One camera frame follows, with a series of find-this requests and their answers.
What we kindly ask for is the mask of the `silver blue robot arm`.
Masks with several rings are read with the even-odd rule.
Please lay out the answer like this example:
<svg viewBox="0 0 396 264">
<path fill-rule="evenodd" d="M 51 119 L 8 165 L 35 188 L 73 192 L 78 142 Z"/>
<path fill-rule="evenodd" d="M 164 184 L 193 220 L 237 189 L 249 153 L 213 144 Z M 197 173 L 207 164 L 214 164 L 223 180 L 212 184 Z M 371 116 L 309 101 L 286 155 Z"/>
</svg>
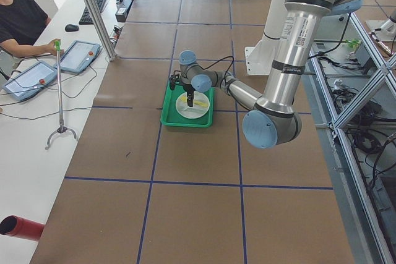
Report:
<svg viewBox="0 0 396 264">
<path fill-rule="evenodd" d="M 272 148 L 292 141 L 302 127 L 298 113 L 293 110 L 293 100 L 321 18 L 356 11 L 362 3 L 363 0 L 285 0 L 286 17 L 263 94 L 227 70 L 205 70 L 190 50 L 179 55 L 181 73 L 170 78 L 170 85 L 183 86 L 189 106 L 193 105 L 194 92 L 221 88 L 248 109 L 243 133 L 256 148 Z"/>
</svg>

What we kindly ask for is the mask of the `person's hand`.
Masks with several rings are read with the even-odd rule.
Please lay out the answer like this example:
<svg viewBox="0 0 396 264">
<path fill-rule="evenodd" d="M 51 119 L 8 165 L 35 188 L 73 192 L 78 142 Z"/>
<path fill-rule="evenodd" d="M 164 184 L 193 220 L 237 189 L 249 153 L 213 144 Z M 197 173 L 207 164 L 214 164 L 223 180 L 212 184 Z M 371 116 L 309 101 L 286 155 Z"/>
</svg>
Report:
<svg viewBox="0 0 396 264">
<path fill-rule="evenodd" d="M 45 53 L 51 54 L 55 56 L 60 50 L 60 54 L 64 54 L 64 50 L 60 48 L 61 40 L 60 39 L 53 39 L 47 45 L 45 45 Z"/>
</svg>

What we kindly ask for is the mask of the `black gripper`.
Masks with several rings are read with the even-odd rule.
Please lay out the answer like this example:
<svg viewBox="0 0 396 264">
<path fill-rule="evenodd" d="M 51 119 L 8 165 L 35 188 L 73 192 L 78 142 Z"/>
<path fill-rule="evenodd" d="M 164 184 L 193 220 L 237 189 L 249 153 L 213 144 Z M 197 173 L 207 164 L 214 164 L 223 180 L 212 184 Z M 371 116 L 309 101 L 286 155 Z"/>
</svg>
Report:
<svg viewBox="0 0 396 264">
<path fill-rule="evenodd" d="M 184 91 L 187 93 L 187 105 L 188 106 L 193 106 L 194 104 L 194 87 L 189 84 L 189 83 L 185 83 L 185 82 L 180 82 L 180 85 L 183 87 Z"/>
</svg>

